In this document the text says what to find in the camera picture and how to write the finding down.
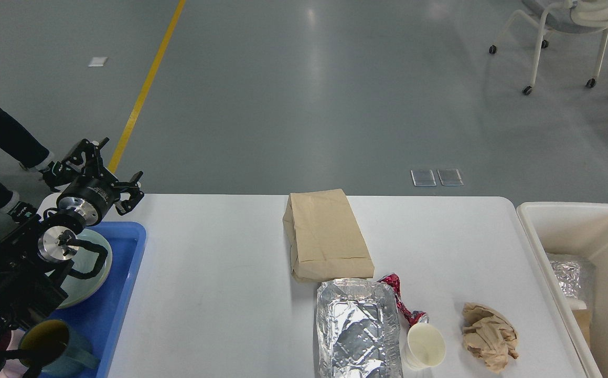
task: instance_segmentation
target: person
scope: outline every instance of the person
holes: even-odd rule
[[[54,161],[54,154],[38,143],[25,127],[1,108],[0,149],[18,160],[26,170],[40,172],[41,180],[53,191],[54,187],[73,180],[72,170],[59,161]],[[0,183],[0,213],[9,215],[12,220],[21,224],[37,211],[32,204],[20,201],[16,191],[11,191]]]

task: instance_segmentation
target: chair leg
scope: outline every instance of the chair leg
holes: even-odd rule
[[[537,67],[539,66],[539,54],[541,53],[541,41],[543,41],[544,34],[546,33],[546,17],[549,15],[551,10],[556,9],[558,7],[562,7],[560,3],[553,3],[544,9],[544,12],[541,14],[541,19],[539,20],[539,29],[537,31],[537,43],[535,44],[535,55],[532,58],[532,75],[530,77],[530,85],[526,86],[522,91],[524,95],[529,95],[532,93],[532,88],[535,87],[535,83],[537,82]]]
[[[541,18],[541,23],[539,24],[539,30],[537,31],[537,43],[535,45],[535,53],[532,57],[532,75],[530,76],[530,88],[535,87],[535,83],[537,82],[537,67],[539,67],[539,55],[541,54],[541,41],[544,36],[544,28],[546,26],[546,15]]]
[[[549,40],[555,31],[549,30],[546,31],[546,34],[542,37],[541,48],[547,48],[549,46]]]
[[[602,33],[602,40],[600,41],[600,48],[598,49],[597,62],[595,63],[595,71],[593,77],[586,83],[588,88],[593,88],[598,76],[600,76],[600,70],[602,69],[602,58],[604,57],[604,50],[606,50],[606,41],[608,40],[608,28],[604,29]]]
[[[528,14],[526,14],[525,12],[523,12],[520,9],[515,10],[514,13],[512,13],[511,16],[509,17],[509,19],[507,20],[507,23],[505,23],[505,27],[502,28],[502,30],[500,31],[499,34],[497,34],[495,41],[493,42],[493,46],[491,46],[491,48],[490,48],[491,54],[494,54],[495,53],[494,51],[497,51],[497,46],[500,45],[500,41],[502,40],[502,37],[507,33],[510,26],[515,21],[516,17],[519,17],[519,16],[523,17],[525,20],[527,20],[530,24],[532,24],[532,26],[539,28],[539,24],[537,24],[537,22],[534,19],[532,19],[532,17],[530,17]]]

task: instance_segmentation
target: blue tray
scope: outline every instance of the blue tray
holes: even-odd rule
[[[52,312],[92,342],[93,354],[101,359],[96,370],[85,369],[79,378],[105,378],[126,315],[131,291],[145,249],[145,228],[134,222],[104,222],[90,229],[103,235],[112,248],[108,278],[84,302]]]

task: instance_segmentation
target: cardboard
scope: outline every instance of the cardboard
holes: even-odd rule
[[[586,345],[591,348],[591,317],[592,311],[588,309],[579,309],[572,310],[574,313],[574,318],[579,325],[579,329],[581,330],[582,335],[584,335],[584,340],[586,340]]]
[[[374,276],[367,245],[341,189],[290,194],[283,225],[298,282]]]

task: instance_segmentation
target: mug handle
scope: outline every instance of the mug handle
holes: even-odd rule
[[[96,369],[98,367],[98,363],[101,362],[100,359],[96,358],[92,353],[87,352],[84,349],[68,347],[66,349],[66,356],[73,361],[78,361],[83,364],[86,368]]]

